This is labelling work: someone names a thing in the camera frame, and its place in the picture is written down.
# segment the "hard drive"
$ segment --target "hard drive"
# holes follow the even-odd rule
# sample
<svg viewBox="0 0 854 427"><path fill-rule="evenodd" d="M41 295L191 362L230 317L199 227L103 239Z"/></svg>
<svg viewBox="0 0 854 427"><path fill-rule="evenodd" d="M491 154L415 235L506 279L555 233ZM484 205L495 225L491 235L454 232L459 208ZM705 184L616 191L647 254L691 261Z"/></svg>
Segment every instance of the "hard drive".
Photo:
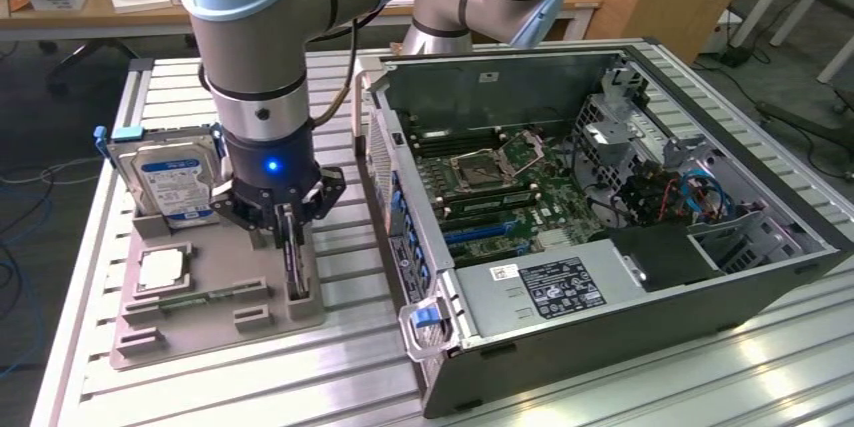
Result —
<svg viewBox="0 0 854 427"><path fill-rule="evenodd" d="M140 215L161 214L173 229L218 222L208 203L220 155L209 127L120 129L107 149Z"/></svg>

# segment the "motherboard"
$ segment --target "motherboard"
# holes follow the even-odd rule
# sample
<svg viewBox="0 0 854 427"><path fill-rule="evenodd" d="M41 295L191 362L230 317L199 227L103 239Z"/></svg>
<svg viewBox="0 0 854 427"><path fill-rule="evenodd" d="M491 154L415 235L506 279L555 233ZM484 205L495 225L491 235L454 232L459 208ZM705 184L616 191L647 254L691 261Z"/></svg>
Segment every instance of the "motherboard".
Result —
<svg viewBox="0 0 854 427"><path fill-rule="evenodd" d="M530 126L414 141L458 268L586 243L607 227L570 171L571 142Z"/></svg>

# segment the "hard drive label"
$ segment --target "hard drive label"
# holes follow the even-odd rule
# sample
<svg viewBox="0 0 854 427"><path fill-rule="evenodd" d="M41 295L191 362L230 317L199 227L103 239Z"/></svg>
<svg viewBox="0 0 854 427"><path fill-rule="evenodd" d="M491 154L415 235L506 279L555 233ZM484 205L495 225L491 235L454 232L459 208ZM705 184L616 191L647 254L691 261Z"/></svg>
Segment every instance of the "hard drive label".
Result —
<svg viewBox="0 0 854 427"><path fill-rule="evenodd" d="M606 304L578 257L520 269L519 276L544 319Z"/></svg>
<svg viewBox="0 0 854 427"><path fill-rule="evenodd" d="M160 213L172 220L212 215L208 207L211 189L199 180L201 162L196 159L155 162L141 167Z"/></svg>

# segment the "green circuit board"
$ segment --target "green circuit board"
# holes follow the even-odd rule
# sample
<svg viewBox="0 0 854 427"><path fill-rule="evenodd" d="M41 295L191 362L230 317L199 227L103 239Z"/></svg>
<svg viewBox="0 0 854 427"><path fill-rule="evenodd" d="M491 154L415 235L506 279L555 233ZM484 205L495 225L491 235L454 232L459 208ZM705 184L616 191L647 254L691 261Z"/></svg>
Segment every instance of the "green circuit board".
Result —
<svg viewBox="0 0 854 427"><path fill-rule="evenodd" d="M608 225L592 212L587 196L568 172L568 155L560 150L559 139L536 138L536 145L531 145L519 140L520 132L522 129L507 133L510 140L498 150L482 149L416 160L424 188L435 199L446 239L448 233L512 223L503 235L448 245L458 267L539 252L548 248L548 239L558 238L562 245L586 243ZM491 196L492 192L507 193ZM475 196L475 199L464 203L447 201L458 196ZM495 205L502 199L514 198L524 205L518 208ZM444 207L458 204L464 208L486 206L486 209L483 213L468 213L462 211L464 208L454 208L448 214Z"/></svg>

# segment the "aluminum table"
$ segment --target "aluminum table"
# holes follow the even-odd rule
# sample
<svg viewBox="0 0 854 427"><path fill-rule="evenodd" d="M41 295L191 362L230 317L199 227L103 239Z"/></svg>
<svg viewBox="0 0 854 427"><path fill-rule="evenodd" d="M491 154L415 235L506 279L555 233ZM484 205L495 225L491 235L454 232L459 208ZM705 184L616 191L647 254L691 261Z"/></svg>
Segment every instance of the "aluminum table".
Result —
<svg viewBox="0 0 854 427"><path fill-rule="evenodd" d="M608 45L607 41L588 45ZM566 47L572 42L547 44ZM662 47L636 47L838 228L854 208ZM388 51L364 51L383 55ZM310 54L312 114L335 96L347 53ZM197 59L129 73L116 126L215 120ZM649 108L677 135L695 131L667 97ZM108 352L133 203L108 164L95 194L33 424L459 426L778 426L854 420L854 266L786 295L739 328L567 379L454 417L420 416L351 150L351 106L315 136L318 159L344 168L348 190L315 244L328 308L308 331L125 372Z"/></svg>

